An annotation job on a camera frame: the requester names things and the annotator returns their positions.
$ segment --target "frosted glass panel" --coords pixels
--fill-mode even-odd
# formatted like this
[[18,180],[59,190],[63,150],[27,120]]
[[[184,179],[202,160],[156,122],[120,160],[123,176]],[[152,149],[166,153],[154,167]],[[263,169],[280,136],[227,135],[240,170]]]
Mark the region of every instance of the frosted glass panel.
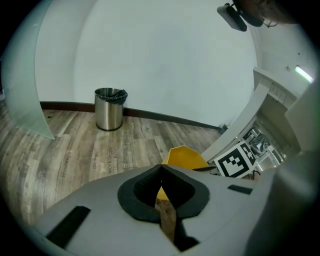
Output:
[[1,65],[5,104],[13,122],[54,140],[40,106],[35,81],[35,52],[41,22],[51,0],[40,2],[8,43]]

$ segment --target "stainless steel trash can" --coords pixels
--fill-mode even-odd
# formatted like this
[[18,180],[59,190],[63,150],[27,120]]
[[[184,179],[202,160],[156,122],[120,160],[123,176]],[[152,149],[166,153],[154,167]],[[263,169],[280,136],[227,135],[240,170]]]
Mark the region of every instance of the stainless steel trash can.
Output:
[[99,98],[99,96],[110,97],[121,90],[115,88],[100,88],[95,90],[94,108],[96,126],[104,131],[119,129],[123,123],[123,104],[113,104]]

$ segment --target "dark baseboard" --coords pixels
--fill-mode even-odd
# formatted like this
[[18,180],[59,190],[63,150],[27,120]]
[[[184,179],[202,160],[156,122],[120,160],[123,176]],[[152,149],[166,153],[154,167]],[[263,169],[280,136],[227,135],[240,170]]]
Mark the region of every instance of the dark baseboard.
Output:
[[[65,111],[80,111],[80,112],[95,112],[95,105],[91,103],[77,103],[77,102],[59,102],[59,101],[41,101],[41,107],[43,110],[65,110]],[[123,115],[127,117],[146,118],[159,121],[166,121],[172,123],[178,123],[189,126],[198,126],[203,128],[215,129],[220,131],[220,127],[205,124],[202,122],[196,122],[172,115],[159,114],[139,109],[127,108],[123,110]]]

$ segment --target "ceiling light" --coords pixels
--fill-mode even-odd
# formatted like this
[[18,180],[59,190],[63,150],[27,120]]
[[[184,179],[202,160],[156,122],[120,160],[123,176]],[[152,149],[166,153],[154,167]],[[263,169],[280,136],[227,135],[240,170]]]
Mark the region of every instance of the ceiling light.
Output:
[[296,66],[295,71],[298,72],[301,76],[303,76],[305,79],[309,81],[309,83],[312,83],[314,79],[309,75],[306,71],[304,71],[301,67]]

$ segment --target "yellow object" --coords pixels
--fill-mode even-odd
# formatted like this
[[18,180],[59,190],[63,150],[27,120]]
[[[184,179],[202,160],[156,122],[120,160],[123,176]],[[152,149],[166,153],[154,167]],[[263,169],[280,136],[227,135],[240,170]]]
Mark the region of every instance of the yellow object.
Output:
[[[189,170],[209,166],[209,164],[207,164],[207,162],[202,158],[200,153],[187,146],[178,146],[171,148],[162,164],[178,166]],[[169,201],[162,187],[160,188],[156,197],[160,200]]]

